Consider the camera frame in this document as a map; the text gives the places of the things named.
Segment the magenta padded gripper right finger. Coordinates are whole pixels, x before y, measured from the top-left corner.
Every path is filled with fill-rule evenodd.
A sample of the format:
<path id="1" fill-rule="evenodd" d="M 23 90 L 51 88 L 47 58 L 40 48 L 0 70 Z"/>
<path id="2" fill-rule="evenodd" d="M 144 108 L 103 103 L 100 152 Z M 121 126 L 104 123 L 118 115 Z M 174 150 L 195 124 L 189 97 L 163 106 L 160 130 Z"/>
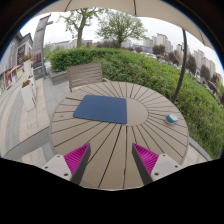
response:
<path id="1" fill-rule="evenodd" d="M 158 155 L 135 143 L 132 144 L 132 154 L 144 185 L 182 169 L 169 155 Z"/>

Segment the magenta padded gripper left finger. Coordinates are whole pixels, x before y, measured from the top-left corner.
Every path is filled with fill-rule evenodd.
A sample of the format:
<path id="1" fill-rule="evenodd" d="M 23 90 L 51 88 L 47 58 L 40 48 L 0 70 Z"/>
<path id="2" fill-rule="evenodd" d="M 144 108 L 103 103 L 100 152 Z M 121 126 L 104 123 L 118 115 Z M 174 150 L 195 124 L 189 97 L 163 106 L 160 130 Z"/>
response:
<path id="1" fill-rule="evenodd" d="M 65 156 L 56 154 L 42 167 L 42 169 L 79 185 L 90 154 L 91 147 L 90 144 L 87 143 Z"/>

